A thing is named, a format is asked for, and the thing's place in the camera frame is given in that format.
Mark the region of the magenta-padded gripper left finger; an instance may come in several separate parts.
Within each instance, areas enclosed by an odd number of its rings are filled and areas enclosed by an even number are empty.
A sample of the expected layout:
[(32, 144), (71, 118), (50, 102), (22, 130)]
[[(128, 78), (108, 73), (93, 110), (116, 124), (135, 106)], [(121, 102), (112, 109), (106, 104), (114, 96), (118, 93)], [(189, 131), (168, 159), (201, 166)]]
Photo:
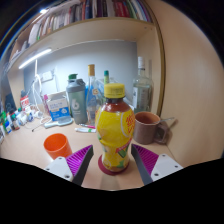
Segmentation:
[(93, 155), (93, 146), (89, 145), (68, 157), (57, 157), (45, 171), (81, 186)]

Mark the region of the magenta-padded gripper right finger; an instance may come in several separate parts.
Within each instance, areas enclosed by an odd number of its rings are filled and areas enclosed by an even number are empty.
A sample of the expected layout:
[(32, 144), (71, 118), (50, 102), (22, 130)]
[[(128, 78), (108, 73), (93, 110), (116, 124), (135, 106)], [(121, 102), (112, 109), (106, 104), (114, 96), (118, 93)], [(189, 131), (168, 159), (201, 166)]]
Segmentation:
[(166, 177), (182, 169), (182, 166), (167, 154), (156, 153), (136, 144), (131, 145), (141, 179), (145, 185)]

